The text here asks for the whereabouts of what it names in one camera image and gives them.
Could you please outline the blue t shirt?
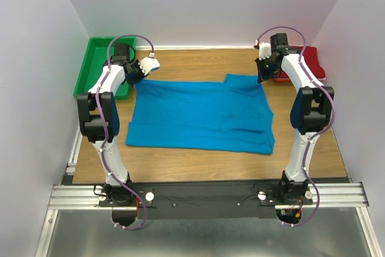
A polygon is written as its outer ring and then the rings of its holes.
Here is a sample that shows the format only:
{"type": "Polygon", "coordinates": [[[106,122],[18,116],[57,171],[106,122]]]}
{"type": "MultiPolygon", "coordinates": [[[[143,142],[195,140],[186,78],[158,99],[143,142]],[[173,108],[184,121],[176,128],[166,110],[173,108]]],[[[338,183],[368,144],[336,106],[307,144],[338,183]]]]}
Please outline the blue t shirt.
{"type": "Polygon", "coordinates": [[[126,145],[271,155],[273,112],[257,76],[222,82],[157,81],[136,87],[126,145]]]}

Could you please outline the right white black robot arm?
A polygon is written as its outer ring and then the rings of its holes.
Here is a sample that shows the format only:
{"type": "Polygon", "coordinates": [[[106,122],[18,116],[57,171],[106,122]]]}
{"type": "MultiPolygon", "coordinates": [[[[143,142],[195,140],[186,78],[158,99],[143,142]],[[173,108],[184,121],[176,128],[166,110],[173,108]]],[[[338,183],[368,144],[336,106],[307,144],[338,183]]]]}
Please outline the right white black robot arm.
{"type": "Polygon", "coordinates": [[[307,66],[304,49],[290,46],[285,33],[271,36],[269,42],[256,40],[259,55],[255,62],[258,82],[284,72],[297,95],[290,112],[294,129],[291,157],[271,197],[280,203],[294,203],[304,197],[309,186],[309,166],[321,134],[334,122],[334,89],[324,86],[307,66]]]}

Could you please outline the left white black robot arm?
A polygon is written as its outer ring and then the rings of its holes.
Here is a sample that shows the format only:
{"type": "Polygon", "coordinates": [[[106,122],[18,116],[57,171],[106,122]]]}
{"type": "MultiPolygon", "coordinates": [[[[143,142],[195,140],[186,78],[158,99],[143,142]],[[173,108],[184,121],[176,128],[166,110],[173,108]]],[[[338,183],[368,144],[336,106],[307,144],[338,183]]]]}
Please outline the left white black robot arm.
{"type": "Polygon", "coordinates": [[[113,46],[114,53],[103,64],[95,85],[77,96],[80,131],[97,150],[105,172],[99,199],[118,206],[141,205],[123,164],[117,136],[120,120],[115,93],[120,85],[133,87],[145,78],[134,48],[125,43],[113,46]]]}

